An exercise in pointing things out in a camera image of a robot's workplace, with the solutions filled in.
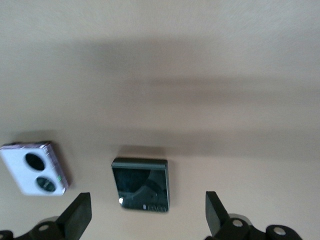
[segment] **beige wall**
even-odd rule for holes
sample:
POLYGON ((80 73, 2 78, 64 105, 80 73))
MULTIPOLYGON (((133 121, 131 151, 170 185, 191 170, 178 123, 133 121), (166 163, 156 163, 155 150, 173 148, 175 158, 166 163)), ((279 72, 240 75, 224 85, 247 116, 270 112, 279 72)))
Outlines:
POLYGON ((91 192, 83 240, 209 235, 205 191, 260 230, 319 239, 320 2, 1 1, 0 143, 51 139, 73 176, 23 196, 0 161, 0 229, 18 236, 91 192), (124 211, 118 153, 169 160, 168 214, 124 211))

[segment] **white wall device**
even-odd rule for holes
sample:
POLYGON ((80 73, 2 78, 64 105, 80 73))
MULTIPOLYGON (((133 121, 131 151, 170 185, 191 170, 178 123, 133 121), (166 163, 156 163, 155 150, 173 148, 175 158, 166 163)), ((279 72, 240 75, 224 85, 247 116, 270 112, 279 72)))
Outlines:
POLYGON ((5 144, 0 155, 25 195, 60 196, 69 187, 50 141, 5 144))

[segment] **metal screw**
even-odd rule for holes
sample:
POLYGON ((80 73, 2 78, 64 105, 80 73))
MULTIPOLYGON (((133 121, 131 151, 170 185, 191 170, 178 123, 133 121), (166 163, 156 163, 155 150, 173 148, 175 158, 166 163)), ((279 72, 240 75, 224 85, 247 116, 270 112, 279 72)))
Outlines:
POLYGON ((232 224, 238 228, 241 228, 244 224, 242 223, 242 221, 236 219, 236 220, 233 220, 232 224))
POLYGON ((47 230, 49 228, 49 225, 42 225, 41 227, 39 227, 39 231, 44 231, 47 230))
POLYGON ((273 231, 274 231, 276 234, 281 235, 281 236, 286 235, 286 231, 283 230, 281 227, 278 227, 278 226, 276 226, 276 227, 273 229, 273 231))

